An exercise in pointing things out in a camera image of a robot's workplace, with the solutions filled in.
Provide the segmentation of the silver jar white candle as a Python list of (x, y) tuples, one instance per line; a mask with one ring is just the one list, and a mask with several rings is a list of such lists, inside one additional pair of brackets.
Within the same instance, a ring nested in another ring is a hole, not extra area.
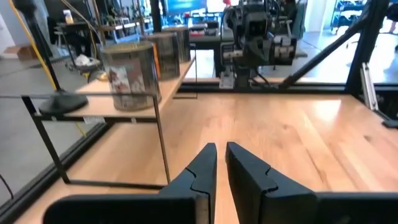
[(117, 110), (143, 110), (161, 101), (152, 42), (107, 45), (101, 58)]

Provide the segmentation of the glass jar orange candle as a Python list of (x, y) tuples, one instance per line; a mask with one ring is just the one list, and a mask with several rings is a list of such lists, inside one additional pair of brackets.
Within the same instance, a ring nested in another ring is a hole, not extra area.
[(190, 55), (190, 33), (188, 27), (166, 27), (162, 29), (163, 32), (171, 32), (177, 35), (178, 57), (179, 62), (189, 62)]
[(166, 81), (178, 78), (180, 75), (180, 65), (177, 35), (172, 32), (158, 32), (151, 35), (144, 35), (141, 39), (152, 42), (154, 46), (158, 80)]

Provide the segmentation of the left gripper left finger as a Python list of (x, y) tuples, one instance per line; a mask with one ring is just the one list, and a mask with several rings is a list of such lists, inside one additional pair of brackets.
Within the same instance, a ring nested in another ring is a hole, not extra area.
[(156, 194), (70, 195), (51, 204), (43, 224), (213, 224), (217, 149), (208, 143)]

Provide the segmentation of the black aluminium station frame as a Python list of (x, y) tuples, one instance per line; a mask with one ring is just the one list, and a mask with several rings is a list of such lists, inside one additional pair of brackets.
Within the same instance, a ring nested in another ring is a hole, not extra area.
[[(44, 172), (38, 175), (32, 182), (18, 192), (14, 198), (0, 207), (0, 224), (10, 224), (17, 220), (57, 179), (62, 179), (66, 185), (86, 185), (90, 187), (118, 187), (125, 189), (144, 189), (159, 190), (161, 185), (155, 184), (132, 184), (122, 182), (101, 182), (94, 180), (71, 179), (67, 175), (67, 169), (73, 166), (90, 147), (103, 137), (115, 124), (128, 123), (134, 124), (156, 124), (160, 125), (160, 112), (167, 107), (167, 103), (175, 97), (178, 91), (187, 93), (247, 93), (247, 94), (350, 94), (359, 93), (359, 66), (361, 63), (368, 62), (376, 46), (381, 21), (387, 12), (387, 2), (389, 0), (368, 0), (360, 18), (351, 25), (347, 31), (318, 53), (309, 62), (303, 65), (297, 72), (289, 75), (281, 81), (276, 81), (273, 85), (266, 87), (264, 83), (257, 83), (254, 88), (221, 89), (216, 88), (213, 81), (205, 81), (197, 86), (190, 83), (184, 83), (181, 78), (175, 81), (169, 81), (162, 84), (164, 92), (162, 101), (149, 109), (120, 112), (114, 115), (79, 115), (76, 111), (72, 115), (56, 114), (47, 115), (36, 112), (32, 99), (34, 95), (21, 95), (21, 99), (27, 108), (40, 137), (45, 143), (46, 148), (52, 157), (53, 164), (47, 167)], [(343, 43), (348, 41), (355, 34), (359, 34), (358, 45), (351, 62), (350, 71), (345, 83), (315, 83), (301, 82), (309, 71), (320, 64), (324, 59), (330, 56)], [(50, 122), (86, 122), (92, 121), (95, 126), (88, 132), (88, 135), (81, 138), (64, 154), (58, 155), (50, 141), (50, 138), (44, 129), (43, 123)]]

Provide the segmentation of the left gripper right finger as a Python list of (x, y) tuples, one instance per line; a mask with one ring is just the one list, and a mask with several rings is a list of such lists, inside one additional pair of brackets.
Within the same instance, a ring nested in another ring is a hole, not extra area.
[(225, 158), (240, 224), (398, 224), (398, 192), (316, 192), (235, 142)]

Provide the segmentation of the silver frame bracket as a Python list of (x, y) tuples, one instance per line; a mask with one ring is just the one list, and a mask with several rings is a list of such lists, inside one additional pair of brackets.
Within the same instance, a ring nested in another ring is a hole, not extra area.
[(368, 63), (366, 62), (362, 63), (360, 73), (361, 73), (361, 83), (364, 95), (364, 103), (370, 110), (377, 111), (379, 109), (377, 102), (377, 95)]

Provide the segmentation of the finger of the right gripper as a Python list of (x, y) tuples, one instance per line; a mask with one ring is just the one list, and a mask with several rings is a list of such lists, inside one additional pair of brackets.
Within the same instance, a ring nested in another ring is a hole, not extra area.
[(251, 55), (251, 57), (256, 58), (257, 57), (257, 42), (255, 40), (250, 40), (247, 43), (247, 48), (248, 48), (248, 54)]
[(270, 52), (270, 41), (269, 40), (262, 40), (259, 43), (259, 49), (264, 59), (269, 59), (269, 52)]

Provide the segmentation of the wood shelf riser black frame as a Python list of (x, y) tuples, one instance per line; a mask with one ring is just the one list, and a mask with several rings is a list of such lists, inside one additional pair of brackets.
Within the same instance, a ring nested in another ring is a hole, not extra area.
[[(170, 172), (169, 165), (167, 162), (167, 154), (165, 151), (164, 136), (162, 132), (162, 123), (160, 118), (160, 111), (164, 109), (167, 103), (175, 98), (177, 90), (180, 88), (183, 79), (186, 77), (187, 72), (191, 66), (197, 65), (197, 58), (193, 57), (191, 61), (184, 62), (180, 64), (180, 75), (177, 79), (167, 80), (160, 82), (159, 93), (162, 96), (160, 100), (156, 94), (152, 93), (111, 93), (109, 86), (100, 81), (95, 81), (87, 84), (83, 88), (83, 91), (78, 91), (75, 93), (63, 93), (59, 97), (67, 98), (71, 100), (76, 97), (85, 96), (88, 103), (82, 108), (72, 111), (66, 114), (45, 114), (38, 112), (32, 102), (33, 99), (51, 99), (57, 97), (57, 94), (46, 94), (46, 95), (10, 95), (1, 96), (1, 98), (14, 99), (19, 98), (23, 101), (26, 109), (28, 110), (30, 117), (32, 118), (40, 137), (42, 138), (50, 157), (55, 164), (57, 172), (60, 174), (61, 179), (65, 184), (70, 185), (87, 185), (94, 187), (120, 187), (127, 189), (147, 189), (147, 190), (160, 190), (164, 188), (164, 185), (157, 184), (132, 184), (132, 183), (122, 183), (122, 182), (100, 182), (94, 180), (78, 180), (70, 179), (67, 175), (66, 169), (62, 164), (55, 148), (43, 126), (44, 121), (59, 121), (59, 122), (69, 122), (77, 121), (84, 122), (86, 124), (93, 123), (105, 123), (109, 125), (114, 125), (116, 123), (155, 123), (157, 125), (157, 130), (159, 134), (160, 147), (162, 151), (162, 157), (164, 162), (165, 174), (167, 182), (170, 182)], [(145, 97), (152, 99), (152, 106), (144, 109), (139, 109), (135, 111), (119, 111), (113, 106), (111, 98), (114, 96), (131, 96), (131, 97)]]

